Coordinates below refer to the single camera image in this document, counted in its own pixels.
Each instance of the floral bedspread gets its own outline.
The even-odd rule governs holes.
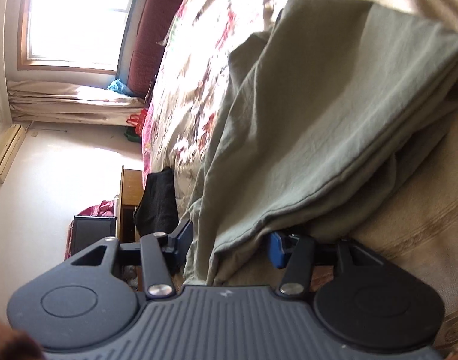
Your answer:
[[[375,0],[437,17],[458,31],[458,0]],[[270,28],[286,0],[184,0],[172,25],[143,128],[144,182],[174,169],[181,215],[227,87],[228,54]]]

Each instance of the red cloth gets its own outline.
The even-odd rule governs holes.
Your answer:
[[[127,78],[127,86],[139,97],[145,97],[159,71],[165,48],[157,42],[164,40],[181,3],[182,0],[146,0]]]
[[[101,204],[86,208],[78,213],[80,216],[114,216],[114,201],[102,200]],[[70,257],[70,246],[72,245],[72,229],[74,221],[70,222],[69,231],[67,232],[67,242],[65,244],[65,258]]]

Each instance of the window sill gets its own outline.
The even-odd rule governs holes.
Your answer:
[[[40,61],[25,60],[19,61],[18,70],[20,71],[75,71],[83,73],[98,73],[115,75],[117,69],[104,64],[80,64],[77,62],[67,61]]]

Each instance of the window pane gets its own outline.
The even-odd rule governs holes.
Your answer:
[[[29,58],[117,66],[131,0],[30,0]]]

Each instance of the window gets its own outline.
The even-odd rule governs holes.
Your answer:
[[[132,0],[25,0],[19,68],[113,74]]]

